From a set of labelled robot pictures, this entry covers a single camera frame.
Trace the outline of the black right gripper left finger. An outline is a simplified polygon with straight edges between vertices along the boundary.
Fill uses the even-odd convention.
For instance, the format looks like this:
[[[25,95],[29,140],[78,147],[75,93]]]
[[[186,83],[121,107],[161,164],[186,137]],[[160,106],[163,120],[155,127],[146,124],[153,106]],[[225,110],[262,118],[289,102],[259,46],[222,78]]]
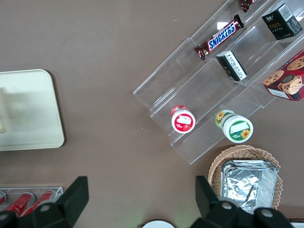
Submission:
[[[2,228],[72,228],[89,201],[88,179],[79,176],[56,202],[39,205],[18,218],[15,212],[0,213]]]

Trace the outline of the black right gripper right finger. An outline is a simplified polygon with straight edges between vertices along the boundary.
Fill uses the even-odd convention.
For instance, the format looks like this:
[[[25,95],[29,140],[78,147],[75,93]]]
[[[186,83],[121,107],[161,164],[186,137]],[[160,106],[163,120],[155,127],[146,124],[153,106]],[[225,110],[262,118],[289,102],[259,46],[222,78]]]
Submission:
[[[195,196],[201,217],[192,228],[291,228],[279,211],[257,208],[249,214],[234,203],[219,200],[205,176],[196,176]]]

